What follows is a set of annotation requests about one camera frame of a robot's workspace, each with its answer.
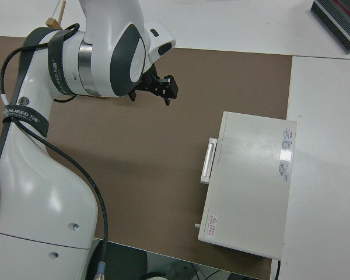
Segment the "cable strap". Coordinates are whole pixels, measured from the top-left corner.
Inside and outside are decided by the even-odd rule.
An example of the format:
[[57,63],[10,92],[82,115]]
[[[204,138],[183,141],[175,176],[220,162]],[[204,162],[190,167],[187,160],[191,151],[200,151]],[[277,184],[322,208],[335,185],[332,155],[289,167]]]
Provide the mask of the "cable strap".
[[36,110],[23,105],[5,105],[2,122],[11,122],[12,117],[30,124],[42,136],[47,137],[49,122]]
[[57,32],[48,43],[48,70],[54,86],[63,95],[75,95],[66,84],[64,67],[62,65],[62,51],[65,36],[72,30]]

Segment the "warning label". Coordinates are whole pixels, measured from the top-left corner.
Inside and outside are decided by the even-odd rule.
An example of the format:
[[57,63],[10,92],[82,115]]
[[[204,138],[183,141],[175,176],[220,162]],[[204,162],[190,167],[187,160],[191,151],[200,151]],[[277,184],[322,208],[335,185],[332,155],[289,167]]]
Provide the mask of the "warning label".
[[286,128],[283,131],[283,140],[281,143],[279,177],[283,181],[289,180],[291,174],[291,161],[293,155],[293,130]]
[[206,237],[215,237],[217,224],[218,216],[209,214],[209,219],[206,226]]

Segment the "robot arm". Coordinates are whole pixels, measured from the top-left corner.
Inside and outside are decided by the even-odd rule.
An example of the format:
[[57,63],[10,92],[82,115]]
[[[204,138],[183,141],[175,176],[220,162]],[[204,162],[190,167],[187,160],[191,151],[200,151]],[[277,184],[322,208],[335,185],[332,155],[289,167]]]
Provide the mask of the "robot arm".
[[[53,100],[61,93],[134,99],[137,89],[166,104],[177,96],[173,77],[160,79],[153,64],[175,40],[162,25],[144,23],[138,0],[80,2],[86,32],[33,31],[5,106],[15,123],[4,123],[0,139],[0,279],[80,280],[88,260],[97,204],[41,141]],[[43,47],[29,47],[38,44]]]
[[[80,4],[86,16],[78,58],[81,80],[69,78],[67,84],[75,89],[82,84],[88,94],[97,96],[129,94],[134,99],[134,90],[139,89],[163,97],[166,104],[176,98],[174,79],[158,81],[152,67],[175,46],[175,39],[160,23],[144,23],[138,0],[80,0]],[[150,74],[150,82],[149,75],[146,82],[141,80],[144,73]]]

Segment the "white control box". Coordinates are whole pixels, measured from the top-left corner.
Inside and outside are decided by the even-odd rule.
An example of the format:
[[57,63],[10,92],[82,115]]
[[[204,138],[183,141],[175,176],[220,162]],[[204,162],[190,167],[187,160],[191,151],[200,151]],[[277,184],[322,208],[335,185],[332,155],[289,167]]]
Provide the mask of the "white control box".
[[224,112],[198,239],[280,260],[296,123]]

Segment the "brown mat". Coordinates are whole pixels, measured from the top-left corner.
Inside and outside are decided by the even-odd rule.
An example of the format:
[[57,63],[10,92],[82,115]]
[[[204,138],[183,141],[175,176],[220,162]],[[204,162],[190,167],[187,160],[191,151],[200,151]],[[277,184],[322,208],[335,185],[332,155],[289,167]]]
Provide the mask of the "brown mat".
[[[22,42],[0,37],[0,67]],[[175,49],[156,64],[160,76],[173,75],[179,86],[169,107],[142,92],[135,103],[79,97],[54,104],[49,140],[96,180],[109,212],[109,240],[269,279],[270,259],[198,241],[194,223],[207,193],[200,176],[208,138],[218,137],[223,111],[285,118],[291,62],[282,55]],[[8,91],[15,68],[6,76]]]

